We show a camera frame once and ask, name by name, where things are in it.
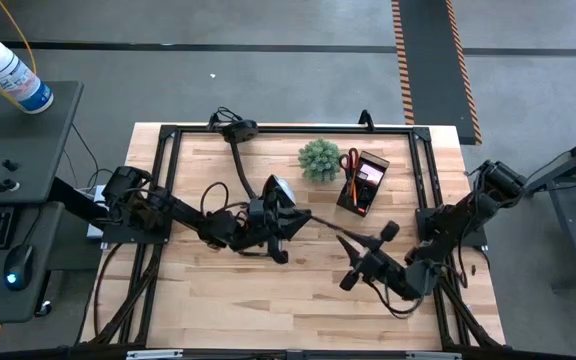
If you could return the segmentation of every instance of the plastic bottle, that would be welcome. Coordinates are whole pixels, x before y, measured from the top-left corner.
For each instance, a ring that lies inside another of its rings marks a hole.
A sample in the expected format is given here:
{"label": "plastic bottle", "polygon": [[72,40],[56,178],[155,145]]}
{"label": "plastic bottle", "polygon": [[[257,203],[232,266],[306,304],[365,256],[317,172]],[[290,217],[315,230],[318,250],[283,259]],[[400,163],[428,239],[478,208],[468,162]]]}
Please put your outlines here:
{"label": "plastic bottle", "polygon": [[54,100],[50,88],[2,43],[0,43],[0,93],[28,114],[38,114],[46,110]]}

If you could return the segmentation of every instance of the gray floor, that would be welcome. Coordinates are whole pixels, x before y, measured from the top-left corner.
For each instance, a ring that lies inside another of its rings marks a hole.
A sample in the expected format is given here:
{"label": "gray floor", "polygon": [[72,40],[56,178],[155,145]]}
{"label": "gray floor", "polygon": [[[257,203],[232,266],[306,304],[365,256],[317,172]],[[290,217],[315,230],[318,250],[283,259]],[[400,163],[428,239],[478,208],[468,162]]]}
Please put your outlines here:
{"label": "gray floor", "polygon": [[[576,48],[576,0],[453,3],[464,47]],[[394,44],[386,0],[29,0],[10,2],[10,8],[35,40]],[[108,14],[120,16],[108,24]],[[16,38],[1,12],[0,38]],[[394,55],[36,51],[36,56],[43,79],[85,83],[76,122],[103,167],[123,162],[134,122],[206,121],[219,105],[259,121],[354,122],[367,108],[379,123],[402,123]],[[467,65],[484,138],[482,146],[463,147],[469,168],[491,158],[528,174],[576,144],[576,58],[470,57]],[[110,136],[119,140],[116,145],[106,141]],[[75,138],[68,150],[82,183],[91,162]],[[64,165],[59,173],[72,181]],[[555,295],[549,288],[550,282],[576,275],[576,260],[547,196],[500,212],[486,231],[508,344],[576,354],[576,291]],[[0,351],[72,343],[89,283],[57,279],[55,297],[68,305],[56,306],[52,319],[6,326]]]}

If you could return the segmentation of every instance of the butcher block tabletop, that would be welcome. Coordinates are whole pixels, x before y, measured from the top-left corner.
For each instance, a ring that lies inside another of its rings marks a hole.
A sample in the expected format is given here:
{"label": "butcher block tabletop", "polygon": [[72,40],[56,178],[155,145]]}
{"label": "butcher block tabletop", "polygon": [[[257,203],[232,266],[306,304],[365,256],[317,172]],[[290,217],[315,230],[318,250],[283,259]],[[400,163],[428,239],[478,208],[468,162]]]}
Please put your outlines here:
{"label": "butcher block tabletop", "polygon": [[[126,165],[151,171],[157,148],[159,123],[137,123]],[[454,127],[431,126],[432,145],[443,200],[454,204],[469,191],[464,175],[457,132]],[[354,147],[390,162],[368,215],[362,218],[336,205],[343,187],[343,172],[328,184],[302,178],[297,160],[299,149],[323,137],[342,153]],[[424,183],[426,157],[418,146]],[[255,192],[260,193],[269,175],[285,179],[292,187],[299,208],[362,234],[378,234],[394,220],[401,226],[395,239],[382,250],[403,264],[405,253],[417,239],[415,209],[418,200],[408,139],[403,135],[370,134],[259,134],[239,144],[244,171]],[[168,164],[168,157],[163,164]],[[160,179],[165,179],[166,170]],[[230,190],[229,202],[246,200],[239,182],[230,145],[221,135],[185,133],[174,183],[174,195],[199,209],[208,185],[222,181]],[[431,193],[426,190],[429,206]],[[206,209],[223,206],[224,191],[214,188]],[[408,319],[392,317],[377,294],[358,283],[352,291],[339,288],[349,269],[348,258],[335,232],[311,221],[290,242],[288,264],[270,258],[242,257],[229,249],[209,249],[189,228],[174,224],[164,247],[147,346],[150,348],[233,348],[312,350],[434,350],[441,349],[432,296]],[[124,245],[111,260],[99,297],[100,328],[126,297],[136,246]],[[503,332],[488,268],[481,254],[465,249],[464,265],[476,266],[462,296],[490,335],[503,343]],[[394,293],[395,308],[407,308]],[[93,334],[90,302],[81,341]],[[452,307],[446,307],[453,338],[457,338]],[[141,314],[141,303],[136,307]],[[134,317],[137,332],[139,316]]]}

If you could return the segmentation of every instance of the small plant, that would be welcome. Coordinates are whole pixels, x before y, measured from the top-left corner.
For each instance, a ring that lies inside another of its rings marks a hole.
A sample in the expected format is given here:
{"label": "small plant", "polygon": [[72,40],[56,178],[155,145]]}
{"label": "small plant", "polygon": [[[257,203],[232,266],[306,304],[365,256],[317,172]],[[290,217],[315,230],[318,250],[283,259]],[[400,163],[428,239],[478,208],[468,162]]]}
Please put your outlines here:
{"label": "small plant", "polygon": [[339,148],[336,144],[319,138],[299,149],[299,166],[303,177],[315,182],[333,181],[339,172]]}

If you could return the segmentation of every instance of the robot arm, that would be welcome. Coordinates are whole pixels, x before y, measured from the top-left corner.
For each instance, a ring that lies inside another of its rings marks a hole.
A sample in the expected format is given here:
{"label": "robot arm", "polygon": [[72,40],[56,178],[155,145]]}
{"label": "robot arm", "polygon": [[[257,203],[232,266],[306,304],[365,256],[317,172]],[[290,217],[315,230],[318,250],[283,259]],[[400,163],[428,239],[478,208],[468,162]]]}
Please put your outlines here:
{"label": "robot arm", "polygon": [[361,257],[345,239],[338,237],[352,266],[341,283],[342,289],[352,289],[361,278],[366,283],[375,280],[384,283],[404,300],[429,295],[441,274],[438,269],[461,239],[486,223],[498,209],[514,206],[523,196],[526,179],[502,162],[486,161],[478,170],[475,190],[456,205],[442,205],[427,219],[423,230],[428,237],[406,254],[407,267],[380,250],[397,233],[399,227],[394,222],[386,225],[380,238],[346,234],[368,250]]}
{"label": "robot arm", "polygon": [[212,249],[229,247],[241,253],[267,243],[267,255],[285,264],[288,253],[281,249],[281,242],[290,240],[308,222],[310,211],[297,212],[292,208],[294,203],[280,185],[281,181],[270,176],[261,197],[234,204],[245,208],[243,224],[227,208],[202,214],[165,188],[142,189],[150,182],[150,174],[129,166],[115,170],[103,195],[113,225],[157,232],[165,226],[166,219],[172,219],[196,231],[199,239]]}

